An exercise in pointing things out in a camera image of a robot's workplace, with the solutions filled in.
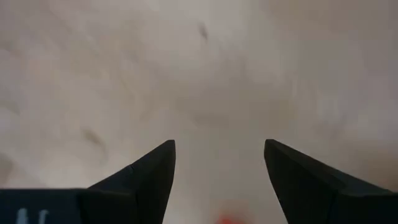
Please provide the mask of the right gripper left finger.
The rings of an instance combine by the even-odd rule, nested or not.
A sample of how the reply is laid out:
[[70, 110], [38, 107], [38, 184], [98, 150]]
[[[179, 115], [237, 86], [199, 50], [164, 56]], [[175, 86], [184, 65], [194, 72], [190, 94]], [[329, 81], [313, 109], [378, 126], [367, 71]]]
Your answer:
[[79, 196], [88, 224], [161, 224], [175, 173], [175, 141], [167, 140]]

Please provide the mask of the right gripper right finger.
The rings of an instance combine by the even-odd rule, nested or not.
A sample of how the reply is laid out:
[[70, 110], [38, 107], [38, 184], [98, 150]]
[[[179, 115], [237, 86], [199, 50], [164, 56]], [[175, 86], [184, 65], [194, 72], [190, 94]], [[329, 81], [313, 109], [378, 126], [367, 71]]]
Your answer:
[[330, 167], [274, 139], [264, 145], [271, 184], [288, 223], [397, 223], [397, 193]]

